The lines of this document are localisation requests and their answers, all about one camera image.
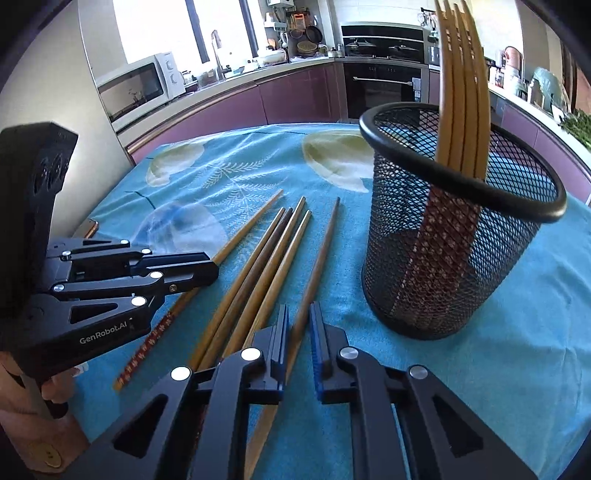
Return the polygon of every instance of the kettle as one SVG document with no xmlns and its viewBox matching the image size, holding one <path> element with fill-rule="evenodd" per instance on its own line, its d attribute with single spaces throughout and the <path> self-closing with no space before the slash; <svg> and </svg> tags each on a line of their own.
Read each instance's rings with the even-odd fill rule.
<svg viewBox="0 0 591 480">
<path fill-rule="evenodd" d="M 521 78 L 523 55 L 515 47 L 507 47 L 503 52 L 505 75 Z"/>
</svg>

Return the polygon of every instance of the purple cabinet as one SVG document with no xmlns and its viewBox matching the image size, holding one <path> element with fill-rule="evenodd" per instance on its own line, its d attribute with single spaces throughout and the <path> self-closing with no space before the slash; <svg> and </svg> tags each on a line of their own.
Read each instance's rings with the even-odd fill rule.
<svg viewBox="0 0 591 480">
<path fill-rule="evenodd" d="M 501 127 L 523 140 L 530 147 L 535 148 L 535 139 L 540 129 L 537 124 L 529 120 L 529 118 L 516 108 L 510 105 L 505 107 Z"/>
<path fill-rule="evenodd" d="M 160 145 L 180 142 L 202 135 L 215 134 L 237 128 L 266 125 L 258 86 L 237 92 L 230 97 L 214 103 L 154 138 L 136 150 L 132 158 L 138 164 L 147 154 Z"/>
<path fill-rule="evenodd" d="M 534 148 L 552 165 L 567 192 L 583 202 L 589 200 L 591 178 L 579 167 L 578 162 L 572 159 L 570 152 L 565 151 L 543 130 L 538 132 Z"/>
<path fill-rule="evenodd" d="M 332 120 L 323 67 L 298 70 L 262 82 L 259 91 L 270 125 Z"/>
<path fill-rule="evenodd" d="M 439 105 L 439 82 L 441 74 L 439 72 L 429 71 L 429 103 Z"/>
<path fill-rule="evenodd" d="M 347 94 L 345 92 L 345 72 L 342 63 L 333 63 L 324 68 L 329 93 L 330 121 L 338 122 L 346 118 Z"/>
</svg>

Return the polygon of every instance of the frying pan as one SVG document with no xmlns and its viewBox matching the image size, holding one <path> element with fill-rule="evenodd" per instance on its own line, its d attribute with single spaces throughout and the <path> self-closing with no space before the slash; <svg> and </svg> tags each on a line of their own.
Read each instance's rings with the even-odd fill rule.
<svg viewBox="0 0 591 480">
<path fill-rule="evenodd" d="M 306 27 L 306 37 L 308 37 L 308 40 L 310 40 L 312 43 L 317 45 L 322 43 L 322 39 L 324 38 L 320 29 L 314 25 Z"/>
</svg>

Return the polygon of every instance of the smartphone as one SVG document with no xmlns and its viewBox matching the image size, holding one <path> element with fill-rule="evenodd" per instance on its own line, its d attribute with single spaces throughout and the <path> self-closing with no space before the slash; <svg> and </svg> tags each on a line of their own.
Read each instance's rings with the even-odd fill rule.
<svg viewBox="0 0 591 480">
<path fill-rule="evenodd" d="M 74 232 L 72 237 L 75 238 L 91 238 L 96 231 L 99 229 L 99 222 L 93 220 L 92 218 L 87 218 L 82 222 L 82 225 L 78 227 L 78 229 Z"/>
</svg>

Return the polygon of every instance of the oven door handle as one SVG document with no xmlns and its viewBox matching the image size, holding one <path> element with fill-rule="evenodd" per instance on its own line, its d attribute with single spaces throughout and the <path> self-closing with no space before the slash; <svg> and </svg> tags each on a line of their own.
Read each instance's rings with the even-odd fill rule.
<svg viewBox="0 0 591 480">
<path fill-rule="evenodd" d="M 359 77 L 353 77 L 353 80 L 355 80 L 357 82 L 387 82 L 387 83 L 398 83 L 399 85 L 413 86 L 412 82 L 400 82 L 399 80 L 362 79 Z"/>
</svg>

